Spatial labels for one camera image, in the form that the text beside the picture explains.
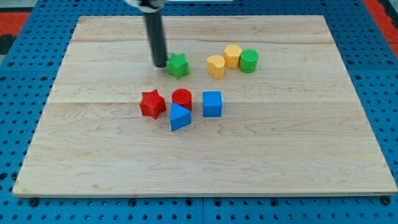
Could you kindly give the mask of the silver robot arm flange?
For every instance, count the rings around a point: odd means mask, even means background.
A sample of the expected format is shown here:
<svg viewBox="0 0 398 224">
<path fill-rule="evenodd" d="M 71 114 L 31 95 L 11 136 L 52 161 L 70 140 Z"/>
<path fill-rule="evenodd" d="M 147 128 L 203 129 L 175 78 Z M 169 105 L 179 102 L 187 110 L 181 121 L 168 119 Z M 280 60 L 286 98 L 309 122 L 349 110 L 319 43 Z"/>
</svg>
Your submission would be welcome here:
<svg viewBox="0 0 398 224">
<path fill-rule="evenodd" d="M 155 13 L 161 10 L 168 0 L 124 0 L 124 2 L 141 12 Z"/>
</svg>

